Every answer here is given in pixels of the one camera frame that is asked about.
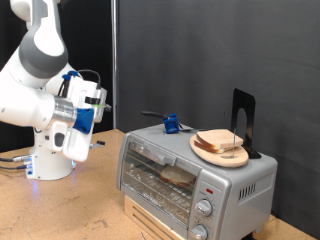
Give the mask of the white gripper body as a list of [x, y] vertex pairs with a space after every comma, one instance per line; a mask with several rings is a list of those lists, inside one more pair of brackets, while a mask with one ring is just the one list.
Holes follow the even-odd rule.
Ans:
[[80, 74], [64, 74], [52, 120], [43, 131], [43, 146], [66, 158], [85, 161], [90, 150], [95, 123], [104, 114], [107, 91], [97, 82], [84, 80]]

